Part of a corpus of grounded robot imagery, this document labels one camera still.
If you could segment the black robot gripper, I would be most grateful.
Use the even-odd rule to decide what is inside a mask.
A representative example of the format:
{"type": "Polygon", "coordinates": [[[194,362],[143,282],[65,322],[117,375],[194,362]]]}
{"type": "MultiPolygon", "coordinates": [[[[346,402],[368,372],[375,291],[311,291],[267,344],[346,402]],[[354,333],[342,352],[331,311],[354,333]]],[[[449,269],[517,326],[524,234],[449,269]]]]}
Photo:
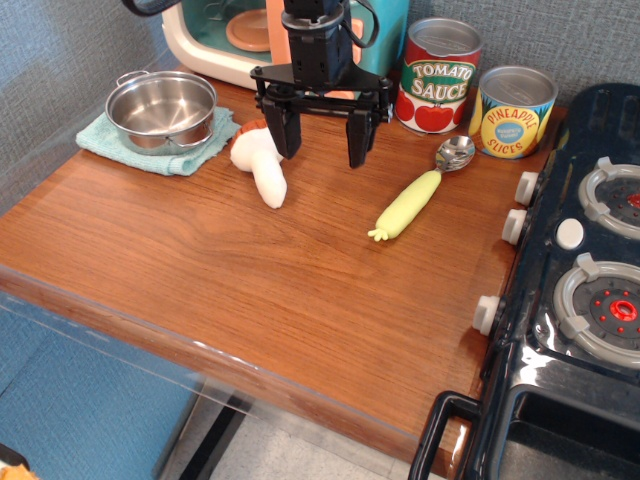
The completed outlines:
{"type": "MultiPolygon", "coordinates": [[[[301,146],[300,114],[294,104],[307,98],[318,100],[331,91],[355,91],[371,96],[369,109],[390,120],[391,82],[358,67],[353,47],[366,49],[377,40],[380,23],[370,2],[360,3],[370,12],[373,29],[367,40],[352,29],[348,1],[286,1],[281,23],[288,34],[291,61],[285,65],[256,67],[250,76],[256,81],[256,101],[280,155],[292,159],[301,146]]],[[[365,163],[374,136],[372,114],[355,110],[346,124],[349,166],[365,163]]]]}

